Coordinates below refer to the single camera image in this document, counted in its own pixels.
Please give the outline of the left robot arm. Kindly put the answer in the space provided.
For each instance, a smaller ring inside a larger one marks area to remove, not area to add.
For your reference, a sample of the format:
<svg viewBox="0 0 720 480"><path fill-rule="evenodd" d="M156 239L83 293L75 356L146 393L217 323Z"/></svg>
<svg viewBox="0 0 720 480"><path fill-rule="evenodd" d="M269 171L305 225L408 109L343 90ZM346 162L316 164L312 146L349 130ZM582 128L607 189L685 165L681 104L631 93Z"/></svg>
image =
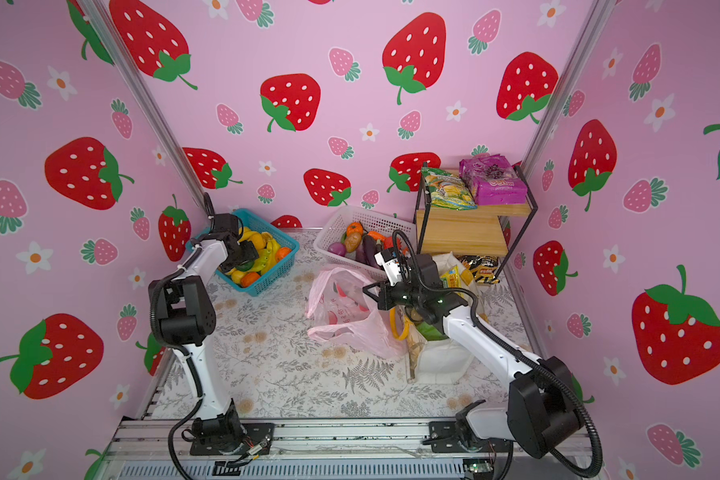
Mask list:
<svg viewBox="0 0 720 480"><path fill-rule="evenodd" d="M188 416L192 450L232 454L244 445L247 432L213 358L217 316L207 286L215 274L252 263L259 254L243 238L239 217L216 212L209 194L203 201L210 229L190 242L190 256L172 274L150 283L150 326L158 344L175 355L195 398Z"/></svg>

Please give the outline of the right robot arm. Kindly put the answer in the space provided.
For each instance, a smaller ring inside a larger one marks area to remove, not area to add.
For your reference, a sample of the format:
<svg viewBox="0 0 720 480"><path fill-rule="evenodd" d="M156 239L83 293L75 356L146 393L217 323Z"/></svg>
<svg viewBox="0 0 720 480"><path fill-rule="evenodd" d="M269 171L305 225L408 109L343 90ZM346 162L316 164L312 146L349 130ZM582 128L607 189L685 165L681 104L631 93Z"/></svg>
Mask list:
<svg viewBox="0 0 720 480"><path fill-rule="evenodd" d="M520 448L535 459L552 455L580 478L600 474L602 442L564 362L532 354L488 325L478 314L476 293L444 287L431 256L407 256L394 246L375 261L386 278L363 291L380 309L418 314L485 365L508 392L503 412L481 401L463 408L450 440L466 451L505 442L509 457Z"/></svg>

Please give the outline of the green chips bag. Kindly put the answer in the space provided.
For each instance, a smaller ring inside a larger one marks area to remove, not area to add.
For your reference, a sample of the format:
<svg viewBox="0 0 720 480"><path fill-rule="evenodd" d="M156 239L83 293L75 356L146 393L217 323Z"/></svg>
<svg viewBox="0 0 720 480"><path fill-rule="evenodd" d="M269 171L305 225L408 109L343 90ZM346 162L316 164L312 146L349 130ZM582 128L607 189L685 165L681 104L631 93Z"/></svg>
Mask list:
<svg viewBox="0 0 720 480"><path fill-rule="evenodd" d="M420 324L413 324L410 327L409 336L418 341L419 339L425 339L426 341L440 341L446 339L437 328L427 324L426 322Z"/></svg>

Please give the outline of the pink plastic grocery bag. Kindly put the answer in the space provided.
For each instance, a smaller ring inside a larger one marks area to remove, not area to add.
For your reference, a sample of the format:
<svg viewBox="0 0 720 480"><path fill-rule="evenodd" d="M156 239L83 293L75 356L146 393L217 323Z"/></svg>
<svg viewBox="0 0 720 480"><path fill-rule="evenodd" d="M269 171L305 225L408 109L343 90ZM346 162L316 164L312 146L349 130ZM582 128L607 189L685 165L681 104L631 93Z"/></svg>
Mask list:
<svg viewBox="0 0 720 480"><path fill-rule="evenodd" d="M372 279L338 264L324 267L312 283L305 315L308 337L321 344L344 345L382 359L396 359L407 347L392 334L389 314L363 288Z"/></svg>

